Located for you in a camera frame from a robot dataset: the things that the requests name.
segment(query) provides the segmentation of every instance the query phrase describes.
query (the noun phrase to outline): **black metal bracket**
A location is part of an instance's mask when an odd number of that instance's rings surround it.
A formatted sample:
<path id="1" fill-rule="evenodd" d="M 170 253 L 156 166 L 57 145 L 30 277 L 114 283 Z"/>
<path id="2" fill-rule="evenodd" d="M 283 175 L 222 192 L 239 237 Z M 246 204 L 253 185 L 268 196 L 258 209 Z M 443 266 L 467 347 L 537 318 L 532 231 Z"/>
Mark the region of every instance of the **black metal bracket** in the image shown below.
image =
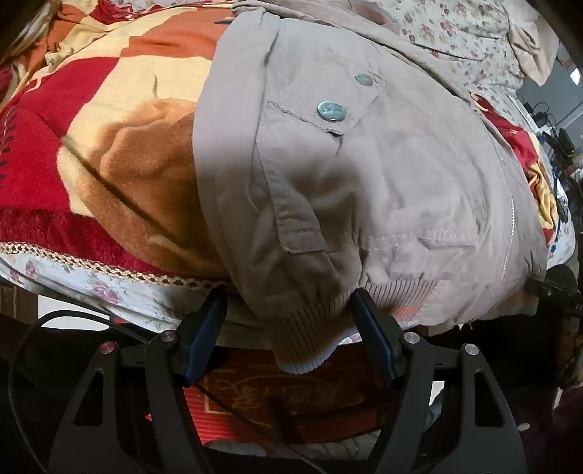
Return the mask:
<path id="1" fill-rule="evenodd" d="M 570 288 L 548 278 L 541 280 L 531 277 L 527 279 L 524 291 L 540 299 L 556 301 L 558 303 L 557 307 L 563 312 L 568 312 L 571 316 L 583 319 L 583 295 L 581 295 L 576 286 Z"/>
<path id="2" fill-rule="evenodd" d="M 405 334 L 394 318 L 380 313 L 366 290 L 353 293 L 350 308 L 376 373 L 388 386 L 399 387 L 399 409 L 386 420 L 364 463 L 365 473 L 526 473 L 522 444 L 508 405 L 475 346 L 450 350 L 434 347 L 418 334 Z M 121 350 L 114 343 L 102 344 L 61 422 L 49 473 L 212 474 L 182 387 L 191 386 L 204 375 L 226 313 L 226 294 L 215 289 L 200 310 L 186 316 L 176 331 L 165 331 L 147 345 Z M 453 449 L 423 465 L 419 447 L 431 384 L 435 373 L 447 371 L 458 373 L 453 383 L 461 394 L 459 436 Z M 145 404 L 137 403 L 142 400 L 138 391 L 130 390 L 129 398 L 120 396 L 120 384 L 131 379 L 129 374 L 143 377 Z M 83 406 L 94 398 L 91 387 L 96 378 L 103 384 L 97 387 L 99 395 L 97 401 L 93 400 L 93 409 L 101 418 L 83 421 Z M 477 385 L 485 386 L 491 395 L 494 423 L 477 422 Z M 128 399 L 131 408 L 124 410 Z M 138 429 L 148 412 L 153 429 Z M 128 420 L 132 428 L 121 430 L 120 425 L 128 425 Z M 151 449 L 144 449 L 147 437 L 143 432 L 148 430 L 152 431 L 148 438 Z"/>

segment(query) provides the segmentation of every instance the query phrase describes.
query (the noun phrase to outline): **window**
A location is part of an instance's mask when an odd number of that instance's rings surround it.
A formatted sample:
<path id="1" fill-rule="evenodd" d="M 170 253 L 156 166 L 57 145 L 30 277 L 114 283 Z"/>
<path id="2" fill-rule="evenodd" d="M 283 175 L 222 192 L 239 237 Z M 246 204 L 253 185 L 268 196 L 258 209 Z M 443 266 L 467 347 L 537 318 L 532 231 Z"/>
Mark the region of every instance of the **window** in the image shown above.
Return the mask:
<path id="1" fill-rule="evenodd" d="M 579 69 L 575 69 L 575 71 L 571 73 L 571 79 L 575 84 L 579 85 L 579 82 L 581 81 L 581 73 L 579 72 Z"/>

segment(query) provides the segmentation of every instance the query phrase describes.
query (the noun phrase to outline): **metal screw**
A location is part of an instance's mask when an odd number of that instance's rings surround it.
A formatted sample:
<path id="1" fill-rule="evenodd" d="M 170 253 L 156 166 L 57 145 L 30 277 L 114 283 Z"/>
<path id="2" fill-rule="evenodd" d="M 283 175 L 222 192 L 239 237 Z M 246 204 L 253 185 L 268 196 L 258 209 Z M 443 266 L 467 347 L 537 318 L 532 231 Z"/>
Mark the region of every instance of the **metal screw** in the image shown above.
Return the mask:
<path id="1" fill-rule="evenodd" d="M 468 354 L 470 354 L 470 356 L 477 356 L 478 353 L 480 352 L 480 350 L 478 349 L 478 347 L 475 346 L 474 344 L 466 344 L 466 346 L 464 347 L 464 349 L 466 350 L 466 352 Z"/>
<path id="2" fill-rule="evenodd" d="M 417 344 L 421 338 L 419 337 L 419 334 L 410 332 L 410 333 L 405 333 L 404 339 L 409 344 Z"/>
<path id="3" fill-rule="evenodd" d="M 346 109 L 340 104 L 329 100 L 320 102 L 316 110 L 318 115 L 327 122 L 341 122 L 346 118 Z"/>
<path id="4" fill-rule="evenodd" d="M 116 346 L 117 344 L 113 341 L 104 342 L 99 346 L 99 352 L 102 354 L 111 354 L 115 350 Z"/>
<path id="5" fill-rule="evenodd" d="M 174 329 L 168 329 L 160 334 L 160 339 L 162 339 L 162 342 L 172 342 L 174 339 L 176 339 L 176 335 L 177 334 Z"/>

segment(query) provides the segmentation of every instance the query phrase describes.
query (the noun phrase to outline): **floral pattern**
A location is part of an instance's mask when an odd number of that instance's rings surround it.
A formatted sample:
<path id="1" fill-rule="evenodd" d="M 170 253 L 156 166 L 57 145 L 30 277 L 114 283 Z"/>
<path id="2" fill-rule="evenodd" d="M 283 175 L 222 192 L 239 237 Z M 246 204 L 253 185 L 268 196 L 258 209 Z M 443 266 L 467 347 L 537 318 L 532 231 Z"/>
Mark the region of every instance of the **floral pattern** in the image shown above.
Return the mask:
<path id="1" fill-rule="evenodd" d="M 34 276 L 37 274 L 36 266 L 34 265 L 32 260 L 29 260 L 28 262 L 26 262 L 26 267 L 24 267 L 24 272 L 26 273 L 26 276 L 28 276 L 28 278 L 34 278 Z"/>
<path id="2" fill-rule="evenodd" d="M 105 283 L 103 283 L 99 279 L 95 279 L 95 281 L 93 282 L 92 291 L 95 296 L 113 305 L 116 305 L 120 302 L 120 297 L 115 292 L 115 290 L 108 287 Z"/>
<path id="3" fill-rule="evenodd" d="M 353 0 L 350 4 L 359 15 L 447 61 L 463 85 L 479 92 L 500 115 L 513 123 L 522 120 L 508 95 L 516 95 L 524 74 L 508 42 L 508 16 L 499 0 Z"/>

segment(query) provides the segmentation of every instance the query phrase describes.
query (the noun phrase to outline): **metal snap button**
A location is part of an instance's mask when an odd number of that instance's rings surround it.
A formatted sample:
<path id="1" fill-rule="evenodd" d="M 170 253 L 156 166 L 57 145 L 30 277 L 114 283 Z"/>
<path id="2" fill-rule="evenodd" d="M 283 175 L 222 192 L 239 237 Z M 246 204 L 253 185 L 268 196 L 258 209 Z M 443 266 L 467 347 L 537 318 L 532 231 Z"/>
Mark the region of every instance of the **metal snap button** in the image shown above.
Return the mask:
<path id="1" fill-rule="evenodd" d="M 357 74 L 354 78 L 356 79 L 356 82 L 366 87 L 370 87 L 374 83 L 373 78 L 368 74 Z"/>
<path id="2" fill-rule="evenodd" d="M 318 115 L 328 122 L 341 122 L 346 118 L 346 109 L 336 102 L 325 100 L 318 104 Z"/>

